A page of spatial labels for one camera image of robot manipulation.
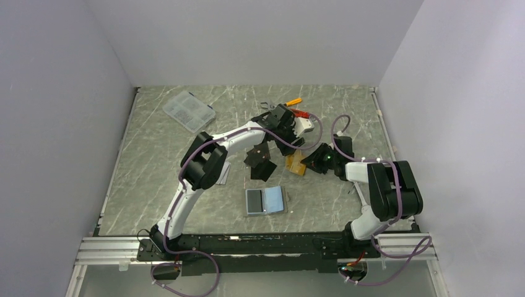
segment transparent storage box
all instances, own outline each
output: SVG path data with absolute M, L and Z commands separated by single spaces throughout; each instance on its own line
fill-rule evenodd
M 164 112 L 192 133 L 202 131 L 215 119 L 215 111 L 189 92 L 181 92 L 162 107 Z

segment screwdriver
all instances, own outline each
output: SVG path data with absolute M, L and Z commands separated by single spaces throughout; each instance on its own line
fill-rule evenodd
M 286 103 L 284 103 L 284 106 L 292 106 L 292 105 L 296 105 L 296 104 L 299 104 L 301 103 L 303 100 L 301 98 L 296 98 L 296 99 L 293 99 L 293 100 L 290 100 Z

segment marble tabletop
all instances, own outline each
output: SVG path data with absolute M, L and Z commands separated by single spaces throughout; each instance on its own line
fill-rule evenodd
M 178 185 L 180 160 L 195 135 L 165 114 L 162 106 L 184 90 L 215 110 L 216 119 L 206 127 L 209 134 L 227 132 L 263 113 L 261 101 L 283 103 L 302 97 L 295 108 L 321 119 L 322 142 L 330 143 L 332 121 L 345 113 L 352 118 L 345 134 L 353 138 L 356 156 L 391 158 L 376 106 L 364 85 L 142 87 L 123 140 L 100 235 L 134 235 L 141 228 L 151 228 L 165 213 Z M 315 126 L 305 134 L 306 144 L 317 138 L 320 130 L 318 123 Z M 243 163 L 245 151 L 229 155 L 232 165 L 226 185 L 203 193 L 188 217 L 185 233 L 340 231 L 360 216 L 361 203 L 352 183 L 341 181 L 332 171 L 295 175 L 284 168 L 284 157 L 275 144 L 270 142 L 269 147 L 271 161 L 277 165 L 270 179 L 266 183 L 250 180 L 250 170 Z M 277 185 L 285 187 L 287 212 L 247 217 L 245 189 Z M 366 197 L 367 185 L 361 189 Z M 410 224 L 402 220 L 395 229 L 409 230 Z

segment gray wall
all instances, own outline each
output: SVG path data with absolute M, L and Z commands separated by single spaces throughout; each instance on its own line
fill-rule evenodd
M 423 0 L 87 0 L 134 85 L 378 85 Z
M 0 9 L 0 295 L 64 296 L 133 89 L 81 0 Z
M 524 296 L 525 2 L 426 0 L 380 84 L 451 296 Z

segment white wall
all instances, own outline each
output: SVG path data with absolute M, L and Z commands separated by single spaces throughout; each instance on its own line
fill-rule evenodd
M 64 296 L 133 89 L 81 0 L 0 9 L 0 295 Z
M 525 295 L 524 14 L 425 0 L 380 84 L 451 296 Z
M 423 0 L 87 0 L 134 85 L 378 85 Z

